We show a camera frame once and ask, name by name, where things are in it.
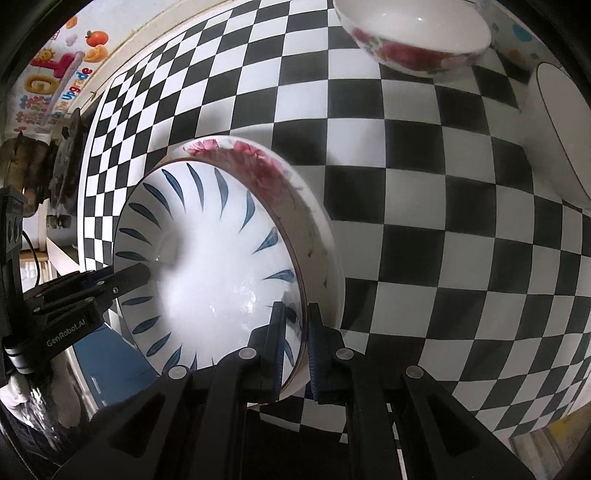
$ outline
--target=silver rivet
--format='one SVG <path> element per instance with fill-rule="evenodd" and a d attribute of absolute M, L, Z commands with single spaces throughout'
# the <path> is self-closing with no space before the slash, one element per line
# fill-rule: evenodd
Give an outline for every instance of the silver rivet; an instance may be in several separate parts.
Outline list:
<path fill-rule="evenodd" d="M 336 358 L 340 360 L 351 360 L 355 354 L 350 348 L 339 348 L 336 351 Z"/>
<path fill-rule="evenodd" d="M 173 380 L 180 380 L 181 378 L 184 378 L 185 375 L 187 375 L 187 372 L 187 367 L 177 365 L 176 367 L 172 367 L 170 370 L 168 370 L 168 376 Z"/>
<path fill-rule="evenodd" d="M 410 367 L 407 367 L 406 374 L 410 378 L 419 379 L 423 377 L 424 371 L 418 365 L 411 365 Z"/>
<path fill-rule="evenodd" d="M 250 360 L 251 358 L 256 357 L 256 350 L 247 346 L 238 352 L 238 356 L 243 360 Z"/>

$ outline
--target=black cable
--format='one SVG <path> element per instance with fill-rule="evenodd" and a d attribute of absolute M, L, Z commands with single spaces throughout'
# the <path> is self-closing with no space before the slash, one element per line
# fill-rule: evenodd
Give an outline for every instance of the black cable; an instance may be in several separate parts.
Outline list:
<path fill-rule="evenodd" d="M 6 412 L 2 406 L 0 406 L 0 430 L 4 435 L 4 438 L 6 438 L 8 441 L 8 444 L 12 447 L 12 450 L 14 450 L 14 453 L 16 453 L 18 456 L 18 459 L 22 462 L 33 478 L 35 480 L 43 480 L 43 477 L 39 475 L 39 473 L 29 462 L 29 455 L 22 447 L 22 443 L 19 440 L 17 434 L 14 432 L 14 429 L 6 417 Z"/>
<path fill-rule="evenodd" d="M 29 244 L 29 248 L 31 249 L 31 252 L 33 252 L 33 258 L 35 259 L 35 266 L 37 267 L 37 281 L 35 282 L 35 286 L 38 287 L 39 281 L 41 280 L 41 268 L 39 267 L 39 259 L 37 258 L 37 254 L 35 253 L 35 249 L 33 248 L 33 244 L 31 243 L 31 239 L 29 238 L 29 236 L 27 235 L 25 230 L 22 231 L 22 235 L 25 238 L 25 240 L 27 241 L 27 243 Z"/>

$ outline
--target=checkered tablecloth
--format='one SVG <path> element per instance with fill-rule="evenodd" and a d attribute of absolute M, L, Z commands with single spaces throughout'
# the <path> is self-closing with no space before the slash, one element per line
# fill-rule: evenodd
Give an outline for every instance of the checkered tablecloth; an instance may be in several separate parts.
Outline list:
<path fill-rule="evenodd" d="M 591 218 L 518 145 L 527 76 L 493 50 L 435 80 L 388 70 L 330 0 L 225 8 L 161 38 L 103 95 L 82 264 L 112 262 L 125 199 L 169 148 L 249 138 L 290 162 L 331 218 L 347 345 L 388 372 L 423 366 L 501 438 L 566 414 L 591 362 Z M 338 439 L 345 426 L 343 408 L 303 393 L 263 411 Z"/>

